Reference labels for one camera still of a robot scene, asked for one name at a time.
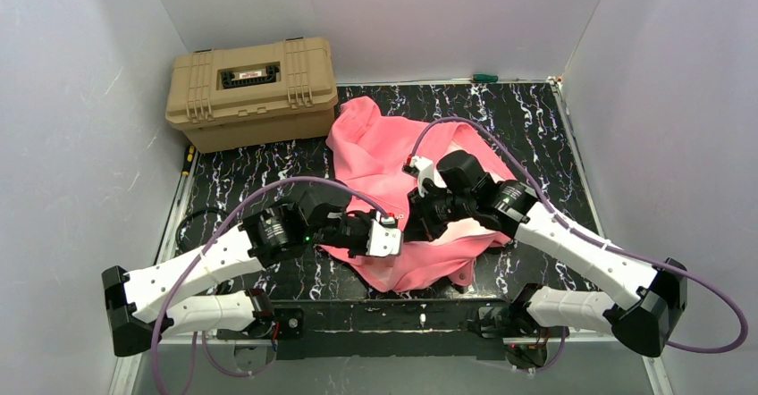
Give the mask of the pink zip-up jacket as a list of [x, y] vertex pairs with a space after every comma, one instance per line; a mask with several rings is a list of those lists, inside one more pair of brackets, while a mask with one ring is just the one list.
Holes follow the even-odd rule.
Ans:
[[[333, 152], [338, 181], [362, 192], [388, 212], [400, 217], [406, 229], [411, 215], [408, 194], [416, 180], [402, 171], [416, 140], [418, 154], [438, 162], [455, 150], [474, 155], [497, 181], [514, 175], [471, 126], [446, 122], [425, 132], [425, 123], [401, 116], [381, 114], [370, 97], [357, 97], [341, 106], [341, 112], [326, 140]], [[473, 219], [450, 223], [437, 240], [414, 241], [404, 236], [396, 257], [351, 258], [347, 250], [326, 247], [334, 259], [350, 265], [374, 290], [381, 292], [422, 290], [442, 278], [468, 286], [474, 280], [476, 259], [492, 246], [502, 246], [508, 237], [488, 231]]]

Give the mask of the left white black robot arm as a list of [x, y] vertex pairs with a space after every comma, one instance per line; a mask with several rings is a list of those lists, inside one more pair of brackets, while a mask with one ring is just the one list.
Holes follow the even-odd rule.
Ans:
[[205, 245], [163, 263], [106, 268], [101, 281], [114, 354], [135, 356], [177, 334], [276, 326], [262, 290], [206, 290], [315, 247], [343, 248], [352, 256], [396, 252], [400, 231], [387, 206], [338, 181], [320, 182], [325, 191], [304, 190], [247, 217], [234, 210]]

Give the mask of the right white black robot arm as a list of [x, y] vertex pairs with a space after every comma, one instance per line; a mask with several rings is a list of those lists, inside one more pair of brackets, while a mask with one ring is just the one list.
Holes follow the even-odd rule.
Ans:
[[598, 288], [527, 284], [498, 318], [510, 330], [576, 328], [610, 334], [646, 357], [661, 355], [686, 308], [683, 276], [611, 252], [610, 241], [549, 209], [524, 182], [497, 181], [464, 150], [438, 163], [412, 155], [403, 171], [417, 180], [405, 229], [414, 239], [437, 240], [451, 223], [472, 219], [557, 259]]

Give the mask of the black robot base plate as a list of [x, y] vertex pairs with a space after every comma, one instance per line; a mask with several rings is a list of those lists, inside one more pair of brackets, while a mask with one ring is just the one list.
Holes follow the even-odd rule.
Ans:
[[495, 298], [275, 300], [278, 358], [547, 359], [559, 327], [528, 328]]

